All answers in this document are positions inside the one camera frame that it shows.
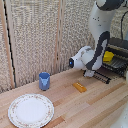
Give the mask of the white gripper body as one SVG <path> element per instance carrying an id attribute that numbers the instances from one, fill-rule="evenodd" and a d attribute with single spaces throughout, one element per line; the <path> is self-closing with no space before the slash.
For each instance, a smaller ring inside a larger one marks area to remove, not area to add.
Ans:
<path id="1" fill-rule="evenodd" d="M 90 78 L 90 77 L 93 77 L 93 76 L 94 76 L 94 73 L 95 73 L 95 71 L 92 71 L 92 70 L 85 70 L 83 76 Z"/>

